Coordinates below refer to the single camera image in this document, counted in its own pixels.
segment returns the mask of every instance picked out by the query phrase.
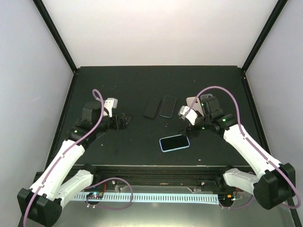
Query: silver phone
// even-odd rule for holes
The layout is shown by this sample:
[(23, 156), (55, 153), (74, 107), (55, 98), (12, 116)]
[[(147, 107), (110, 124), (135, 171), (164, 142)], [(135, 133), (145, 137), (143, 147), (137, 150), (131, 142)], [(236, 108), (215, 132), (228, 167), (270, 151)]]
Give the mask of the silver phone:
[[(188, 97), (186, 99), (187, 106), (190, 106), (193, 103), (194, 100), (195, 100), (195, 97)], [(202, 116), (204, 116), (202, 106), (201, 106), (201, 103), (200, 103), (199, 99), (197, 99), (195, 101), (194, 106), (193, 106), (193, 110), (198, 111)]]

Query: white backdrop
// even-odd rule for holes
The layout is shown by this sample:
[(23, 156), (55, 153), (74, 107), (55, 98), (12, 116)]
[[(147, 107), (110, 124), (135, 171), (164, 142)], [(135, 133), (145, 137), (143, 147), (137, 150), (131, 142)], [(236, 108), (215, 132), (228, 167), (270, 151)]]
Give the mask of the white backdrop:
[(44, 0), (77, 67), (241, 67), (277, 0)]
[[(271, 153), (295, 168), (303, 197), (303, 1), (288, 1), (247, 77)], [(297, 210), (303, 222), (303, 206)]]
[(33, 1), (0, 2), (0, 226), (16, 227), (17, 194), (44, 169), (73, 73)]

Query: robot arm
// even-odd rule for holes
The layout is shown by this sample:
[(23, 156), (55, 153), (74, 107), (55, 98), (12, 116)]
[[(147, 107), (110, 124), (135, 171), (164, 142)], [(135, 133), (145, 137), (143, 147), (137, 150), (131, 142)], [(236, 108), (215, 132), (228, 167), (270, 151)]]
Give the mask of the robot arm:
[(190, 122), (190, 126), (184, 130), (184, 133), (197, 136), (196, 132), (211, 129), (231, 144), (256, 174), (252, 175), (237, 168), (229, 168), (223, 173), (225, 183), (254, 195), (258, 203), (268, 210), (293, 197), (293, 190), (277, 170), (269, 164), (269, 161), (279, 166), (293, 184), (295, 184), (294, 168), (289, 163), (281, 164), (280, 161), (268, 154), (246, 132), (243, 126), (241, 126), (242, 131), (240, 131), (236, 119), (231, 114), (224, 115), (216, 97), (203, 99), (201, 104), (204, 116), (198, 116), (193, 109), (188, 112), (188, 106), (181, 107), (179, 116)]
[(94, 181), (96, 183), (99, 181), (97, 169), (91, 165), (85, 165), (74, 177), (62, 184), (72, 166), (100, 133), (105, 133), (108, 129), (121, 130), (128, 126), (131, 116), (124, 113), (112, 113), (112, 109), (117, 107), (117, 102), (117, 99), (108, 98), (104, 103), (105, 110), (99, 126), (86, 139), (64, 154), (67, 148), (94, 127), (100, 117), (100, 102), (89, 102), (84, 106), (82, 118), (78, 119), (68, 132), (66, 140), (45, 172), (29, 190), (23, 188), (18, 193), (17, 198), (22, 214), (25, 213), (28, 202), (34, 193), (38, 192), (28, 218), (46, 227), (51, 227), (60, 217), (65, 205), (76, 194)]

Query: phone screen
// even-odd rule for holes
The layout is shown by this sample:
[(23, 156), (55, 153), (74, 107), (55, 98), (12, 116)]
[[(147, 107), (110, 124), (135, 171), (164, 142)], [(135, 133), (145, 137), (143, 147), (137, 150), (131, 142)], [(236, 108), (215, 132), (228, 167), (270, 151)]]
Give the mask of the phone screen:
[(175, 97), (165, 96), (160, 111), (160, 116), (168, 117), (168, 118), (172, 117), (172, 113), (174, 112), (176, 101), (177, 98)]
[(187, 136), (177, 135), (160, 139), (160, 146), (163, 152), (178, 150), (189, 147)]
[(148, 103), (145, 107), (143, 116), (154, 119), (157, 114), (160, 102), (161, 102), (161, 99), (159, 99), (157, 97), (150, 97), (150, 100), (148, 100)]

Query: black table surface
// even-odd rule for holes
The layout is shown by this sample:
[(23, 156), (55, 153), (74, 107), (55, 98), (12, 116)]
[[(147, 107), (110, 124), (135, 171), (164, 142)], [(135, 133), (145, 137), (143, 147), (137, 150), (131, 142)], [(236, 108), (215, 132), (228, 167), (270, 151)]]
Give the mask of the black table surface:
[[(186, 123), (178, 116), (186, 98), (196, 96), (205, 87), (218, 85), (233, 93), (238, 101), (241, 123), (257, 141), (250, 107), (236, 66), (108, 66), (81, 67), (68, 106), (60, 148), (66, 132), (81, 117), (86, 102), (93, 101), (92, 90), (98, 89), (106, 99), (118, 99), (115, 113), (133, 116), (126, 130), (109, 130), (94, 141), (77, 165), (114, 166), (247, 166), (240, 154), (220, 136), (211, 131), (202, 131), (197, 138), (190, 139), (190, 147), (163, 153), (159, 139), (174, 136)], [(236, 115), (231, 98), (221, 90), (207, 93), (216, 96), (225, 114)], [(161, 99), (165, 96), (177, 98), (172, 118), (159, 115), (155, 119), (143, 117), (149, 97)]]

